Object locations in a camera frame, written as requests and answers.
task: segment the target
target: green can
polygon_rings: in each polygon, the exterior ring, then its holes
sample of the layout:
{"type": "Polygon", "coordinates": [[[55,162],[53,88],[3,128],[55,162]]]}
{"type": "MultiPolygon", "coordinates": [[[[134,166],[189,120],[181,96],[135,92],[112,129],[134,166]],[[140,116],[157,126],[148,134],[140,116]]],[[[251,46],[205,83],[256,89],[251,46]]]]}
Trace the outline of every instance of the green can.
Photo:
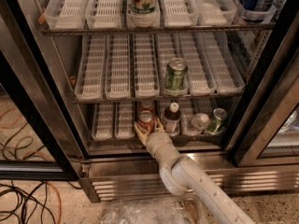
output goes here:
{"type": "Polygon", "coordinates": [[[213,114],[210,117],[210,123],[207,126],[206,130],[210,133],[217,133],[222,127],[224,121],[227,118],[227,113],[222,108],[216,108],[213,111],[213,114]]]}
{"type": "Polygon", "coordinates": [[[166,67],[165,88],[171,91],[183,90],[187,71],[188,66],[184,59],[171,59],[166,67]]]}

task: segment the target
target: refrigerator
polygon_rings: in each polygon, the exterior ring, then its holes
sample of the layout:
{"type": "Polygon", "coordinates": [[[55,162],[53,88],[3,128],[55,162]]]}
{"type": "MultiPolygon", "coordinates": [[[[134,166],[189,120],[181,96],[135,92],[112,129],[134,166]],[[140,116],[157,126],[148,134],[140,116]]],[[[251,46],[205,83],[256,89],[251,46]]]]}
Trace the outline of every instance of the refrigerator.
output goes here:
{"type": "Polygon", "coordinates": [[[152,27],[135,27],[127,0],[100,21],[104,0],[84,1],[83,19],[72,22],[57,15],[67,0],[0,0],[2,93],[52,156],[2,157],[1,176],[77,180],[93,203],[165,195],[134,122],[141,101],[161,120],[177,102],[174,145],[225,192],[298,189],[296,0],[274,0],[258,22],[244,21],[236,0],[213,0],[221,18],[204,0],[182,0],[187,17],[157,0],[152,27]],[[178,93],[164,85],[173,57],[188,64],[178,93]],[[190,128],[193,115],[212,118],[217,108],[227,118],[216,132],[190,128]]]}

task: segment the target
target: clear plastic wrap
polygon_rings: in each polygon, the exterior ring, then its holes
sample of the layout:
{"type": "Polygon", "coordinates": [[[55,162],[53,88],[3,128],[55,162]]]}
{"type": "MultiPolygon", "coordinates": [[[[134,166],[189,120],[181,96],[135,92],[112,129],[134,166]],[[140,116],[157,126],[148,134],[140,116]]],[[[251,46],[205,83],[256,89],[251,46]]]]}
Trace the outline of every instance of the clear plastic wrap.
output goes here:
{"type": "Polygon", "coordinates": [[[205,223],[195,196],[163,197],[111,203],[101,224],[205,223]]]}

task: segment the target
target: dark bottle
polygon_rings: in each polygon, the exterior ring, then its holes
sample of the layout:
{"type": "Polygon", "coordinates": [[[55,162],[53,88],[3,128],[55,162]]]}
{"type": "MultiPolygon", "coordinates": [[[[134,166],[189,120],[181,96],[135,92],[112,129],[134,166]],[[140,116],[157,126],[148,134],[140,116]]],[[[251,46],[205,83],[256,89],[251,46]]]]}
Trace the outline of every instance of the dark bottle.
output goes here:
{"type": "Polygon", "coordinates": [[[171,105],[165,109],[163,117],[164,129],[170,136],[175,136],[179,134],[179,120],[179,105],[178,103],[171,103],[171,105]]]}

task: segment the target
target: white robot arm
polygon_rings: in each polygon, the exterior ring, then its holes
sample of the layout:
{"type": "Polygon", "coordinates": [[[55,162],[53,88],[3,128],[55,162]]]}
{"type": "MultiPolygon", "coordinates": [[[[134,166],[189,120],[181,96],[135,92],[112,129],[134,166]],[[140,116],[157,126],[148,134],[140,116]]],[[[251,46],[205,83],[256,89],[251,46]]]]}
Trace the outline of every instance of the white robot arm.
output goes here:
{"type": "Polygon", "coordinates": [[[179,196],[193,189],[220,223],[255,223],[194,160],[178,152],[163,129],[150,135],[142,133],[137,123],[135,129],[147,151],[157,160],[160,177],[169,192],[179,196]]]}

